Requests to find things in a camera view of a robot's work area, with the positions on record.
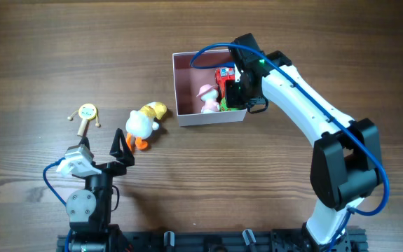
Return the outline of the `yellow wooden rattle drum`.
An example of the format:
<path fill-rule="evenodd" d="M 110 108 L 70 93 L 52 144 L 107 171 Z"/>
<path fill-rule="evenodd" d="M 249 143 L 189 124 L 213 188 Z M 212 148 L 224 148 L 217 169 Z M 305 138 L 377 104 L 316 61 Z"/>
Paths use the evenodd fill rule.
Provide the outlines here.
<path fill-rule="evenodd" d="M 81 118 L 81 124 L 77 132 L 78 137 L 85 136 L 89 122 L 92 120 L 95 120 L 96 127 L 101 127 L 98 110 L 94 104 L 87 103 L 81 105 L 79 109 L 75 110 L 71 115 L 67 117 L 67 120 L 72 121 L 75 116 L 79 116 Z"/>

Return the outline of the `green numbered ball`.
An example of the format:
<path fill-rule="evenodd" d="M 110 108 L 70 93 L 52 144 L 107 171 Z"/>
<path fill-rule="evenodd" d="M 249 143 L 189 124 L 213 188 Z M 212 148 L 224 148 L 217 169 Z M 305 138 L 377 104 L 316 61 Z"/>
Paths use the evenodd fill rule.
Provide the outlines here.
<path fill-rule="evenodd" d="M 237 108 L 228 107 L 226 104 L 226 98 L 223 97 L 219 103 L 220 111 L 237 111 Z"/>

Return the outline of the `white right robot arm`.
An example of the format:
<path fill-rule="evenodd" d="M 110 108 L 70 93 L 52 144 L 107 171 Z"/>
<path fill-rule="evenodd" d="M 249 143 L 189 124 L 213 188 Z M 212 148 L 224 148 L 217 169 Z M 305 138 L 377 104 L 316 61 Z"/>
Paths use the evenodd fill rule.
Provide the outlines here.
<path fill-rule="evenodd" d="M 317 250 L 331 249 L 344 235 L 351 214 L 373 216 L 388 203 L 377 127 L 368 118 L 356 121 L 340 112 L 302 79 L 282 52 L 261 51 L 252 34 L 239 36 L 228 50 L 236 81 L 226 86 L 227 106 L 251 109 L 273 102 L 312 145 L 310 184 L 317 203 L 305 230 Z"/>

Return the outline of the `red toy fire truck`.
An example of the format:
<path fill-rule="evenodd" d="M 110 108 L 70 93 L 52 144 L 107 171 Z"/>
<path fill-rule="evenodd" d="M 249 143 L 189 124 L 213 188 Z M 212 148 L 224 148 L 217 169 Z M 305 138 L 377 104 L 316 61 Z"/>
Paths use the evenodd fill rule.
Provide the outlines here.
<path fill-rule="evenodd" d="M 235 80 L 235 69 L 228 67 L 219 67 L 215 70 L 215 81 L 219 86 L 219 94 L 221 98 L 225 97 L 226 81 Z"/>

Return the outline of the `white plush duck yellow hat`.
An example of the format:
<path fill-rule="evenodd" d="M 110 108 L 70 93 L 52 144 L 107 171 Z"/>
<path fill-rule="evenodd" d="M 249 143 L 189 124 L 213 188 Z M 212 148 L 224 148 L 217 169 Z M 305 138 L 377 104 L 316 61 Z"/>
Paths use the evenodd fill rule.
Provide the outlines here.
<path fill-rule="evenodd" d="M 146 139 L 159 129 L 160 124 L 156 120 L 161 120 L 167 110 L 167 106 L 163 103 L 153 101 L 138 111 L 130 112 L 125 129 L 127 131 L 126 143 L 131 151 L 135 149 L 143 151 L 149 147 Z"/>

